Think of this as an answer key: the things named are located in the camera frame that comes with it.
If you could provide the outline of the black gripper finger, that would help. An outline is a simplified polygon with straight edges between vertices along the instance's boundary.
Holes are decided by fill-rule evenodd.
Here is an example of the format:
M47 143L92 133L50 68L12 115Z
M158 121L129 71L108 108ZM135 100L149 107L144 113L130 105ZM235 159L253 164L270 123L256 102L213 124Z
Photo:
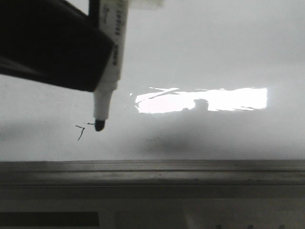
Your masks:
M114 46L99 29L100 4L85 14L66 0L1 1L1 74L94 91Z

